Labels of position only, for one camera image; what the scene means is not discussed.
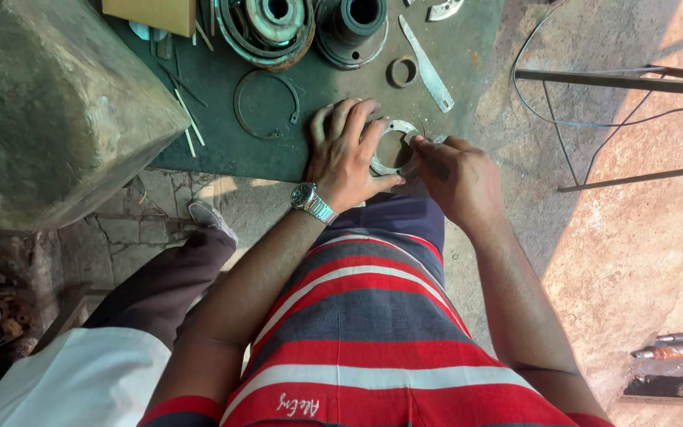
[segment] striped shirt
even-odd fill
[[[177,397],[139,425],[611,426],[560,412],[474,343],[428,241],[380,229],[324,237],[267,316],[226,407]]]

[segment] dark trousers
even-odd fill
[[[419,236],[440,252],[444,247],[444,214],[430,198],[379,193],[364,208],[339,215],[326,231],[360,227]],[[215,281],[235,249],[224,232],[198,229],[185,245],[161,252],[110,292],[83,327],[138,329],[172,350],[187,309]]]
[[[161,252],[110,292],[83,327],[138,329],[173,350],[189,306],[235,250],[224,232],[197,229],[185,245]]]

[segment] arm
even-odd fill
[[[311,122],[313,159],[308,180],[335,212],[352,208],[376,192],[403,183],[399,176],[368,173],[386,120],[366,117],[380,105],[349,99],[321,109]],[[328,134],[324,121],[331,118]],[[286,280],[325,229],[304,211],[289,211],[200,302],[176,344],[148,408],[179,396],[202,396],[225,408],[237,387],[244,350],[260,331]]]
[[[413,145],[431,196],[476,249],[489,333],[500,362],[562,412],[607,419],[505,215],[497,164],[453,137],[443,144],[416,137]]]

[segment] white shirt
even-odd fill
[[[135,427],[170,354],[135,329],[72,329],[5,374],[0,426]]]

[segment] shoe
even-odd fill
[[[207,203],[201,200],[191,202],[191,204],[189,204],[189,214],[197,226],[219,229],[227,234],[228,237],[232,238],[234,242],[237,244],[239,243],[239,237],[237,237],[234,230],[225,223],[223,215]]]

